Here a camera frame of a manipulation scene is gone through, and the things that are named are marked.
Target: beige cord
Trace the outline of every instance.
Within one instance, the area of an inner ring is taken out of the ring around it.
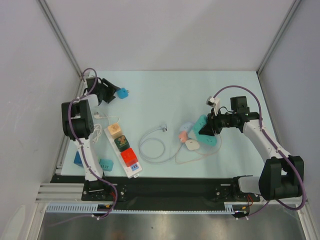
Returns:
[[[192,159],[192,160],[189,160],[189,161],[178,161],[178,160],[177,160],[177,156],[178,156],[179,150],[180,150],[180,148],[181,148],[181,147],[180,147],[179,150],[177,151],[175,157],[174,157],[175,163],[176,163],[176,164],[187,164],[187,163],[191,163],[191,162],[196,162],[196,161],[202,160],[202,159],[204,159],[204,158],[206,158],[206,157],[208,157],[208,156],[211,156],[211,155],[216,154],[217,152],[219,152],[219,150],[220,150],[220,148],[221,148],[221,146],[222,146],[222,137],[221,137],[220,135],[218,135],[218,136],[220,137],[220,146],[219,146],[219,148],[218,148],[216,151],[211,152],[211,153],[201,153],[201,152],[195,151],[197,154],[202,155],[202,157],[196,158],[196,159]]]

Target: metal floor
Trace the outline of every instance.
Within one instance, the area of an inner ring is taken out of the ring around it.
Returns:
[[[305,240],[296,212],[269,205],[249,220],[213,214],[111,214],[104,220],[46,213],[38,240]]]

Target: red block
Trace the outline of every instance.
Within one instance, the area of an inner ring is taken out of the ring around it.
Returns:
[[[127,167],[138,162],[137,156],[131,147],[121,152],[121,156]]]

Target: power strip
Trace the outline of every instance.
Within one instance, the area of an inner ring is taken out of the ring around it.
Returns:
[[[118,150],[117,145],[116,145],[114,139],[112,138],[108,128],[105,128],[103,131],[104,131],[106,137],[108,138],[108,140],[114,150],[115,155],[119,159],[119,162],[121,163],[121,165],[125,171],[126,176],[129,179],[132,177],[137,178],[139,176],[139,173],[142,171],[142,166],[140,165],[140,162],[136,162],[133,166],[127,167],[127,165],[126,165],[125,161],[123,160],[121,153]]]

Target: dark green block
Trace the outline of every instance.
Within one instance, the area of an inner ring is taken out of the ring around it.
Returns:
[[[127,150],[128,148],[130,148],[129,142],[126,139],[125,135],[121,135],[119,137],[117,137],[115,140],[115,145],[117,146],[117,148],[119,149],[119,151],[122,153],[124,150]]]

